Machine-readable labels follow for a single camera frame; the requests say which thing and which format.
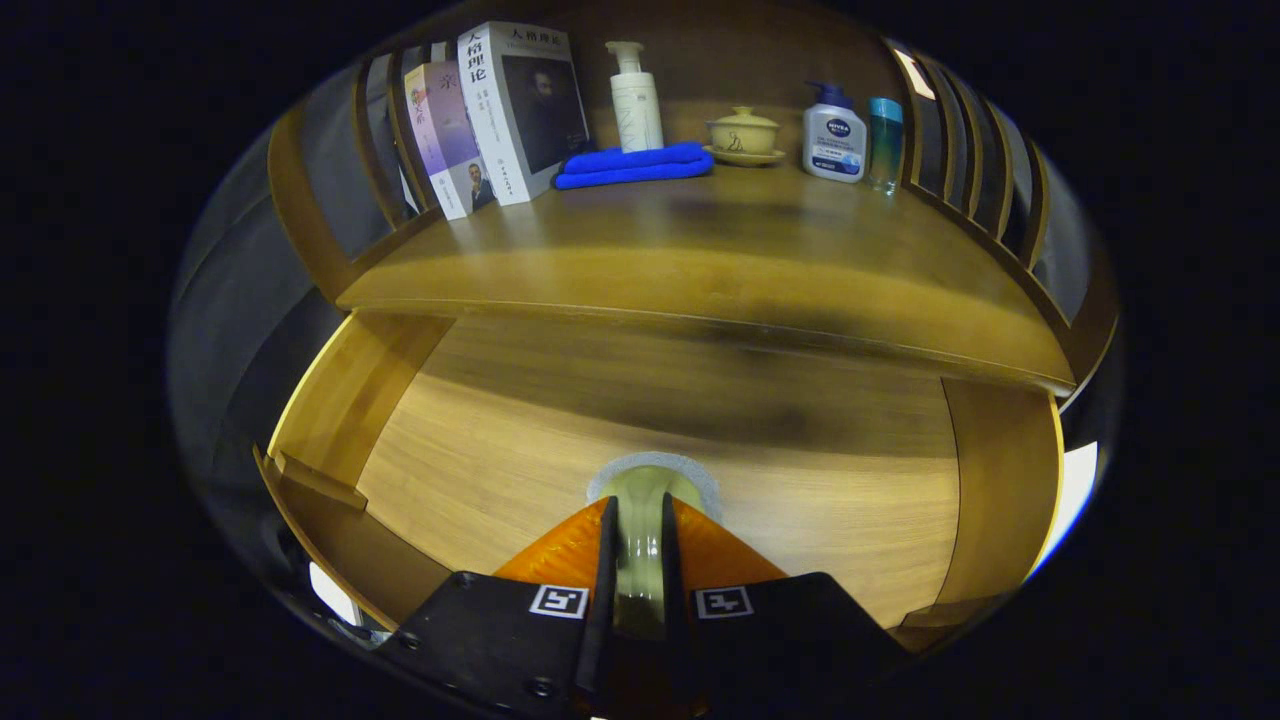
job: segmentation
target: wooden shelf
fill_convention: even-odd
[[[937,374],[883,361],[463,318],[357,489],[426,556],[493,573],[646,450],[705,465],[728,530],[788,573],[829,573],[883,626],[942,587],[960,505],[947,401]]]
[[[1043,387],[1075,378],[1030,299],[914,197],[786,164],[550,191],[436,222],[364,273],[344,309],[605,319],[927,363]]]

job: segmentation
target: wooden cabinet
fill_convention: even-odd
[[[420,31],[456,33],[492,5]],[[780,29],[769,77],[826,68],[852,46],[864,65],[840,72],[863,87],[849,90],[905,100],[905,87],[886,90],[901,81],[888,47],[827,10],[760,5],[737,22],[748,32],[787,13],[844,23],[856,41],[814,46]],[[526,19],[584,47],[616,29],[585,6]],[[654,42],[668,54],[650,51],[658,68],[646,69],[664,87],[662,63],[735,40],[726,29],[687,56]],[[608,137],[599,72],[584,72],[584,102]],[[721,102],[707,82],[705,97],[687,78],[664,95],[673,141],[695,140]],[[780,114],[803,110],[803,92],[774,95]],[[886,628],[922,609],[978,607],[1030,571],[1060,492],[1059,405],[1101,354],[1074,342],[1025,263],[963,211],[792,163],[717,165],[452,223],[396,215],[351,260],[310,193],[301,111],[274,131],[273,195],[316,284],[349,315],[260,468],[308,552],[374,618],[394,626],[451,570],[494,571],[581,509],[602,465],[641,450],[703,462],[730,530],[788,573],[831,573]],[[961,165],[975,164],[951,173],[968,196]],[[1105,329],[1106,307],[1091,307],[1082,315]]]

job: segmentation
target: wood grain surface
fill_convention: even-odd
[[[484,208],[407,240],[339,306],[701,323],[1064,396],[1075,384],[1036,304],[961,227],[910,193],[790,165]]]
[[[454,570],[493,573],[580,510],[609,460],[677,452],[724,525],[787,573],[831,573],[884,626],[933,603],[957,465],[936,374],[580,323],[462,318],[357,488]]]
[[[356,605],[394,630],[449,577],[367,512],[302,486],[282,482],[279,470],[253,446],[253,459],[271,500],[311,560]]]
[[[268,455],[355,486],[401,395],[452,320],[352,313],[302,375]]]
[[[960,464],[955,552],[940,605],[1016,589],[1048,537],[1062,483],[1053,398],[1032,389],[945,379]]]

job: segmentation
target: white book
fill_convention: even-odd
[[[458,37],[462,95],[499,205],[527,202],[589,138],[561,31],[489,22]]]

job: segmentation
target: white lotion bottle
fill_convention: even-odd
[[[609,78],[613,88],[613,114],[618,120],[618,143],[623,152],[658,150],[662,120],[658,118],[658,88],[653,74],[640,72],[644,45],[622,40],[604,44],[618,58],[618,74]]]
[[[867,172],[867,123],[838,85],[809,82],[818,102],[804,111],[804,169],[819,178],[858,182]]]

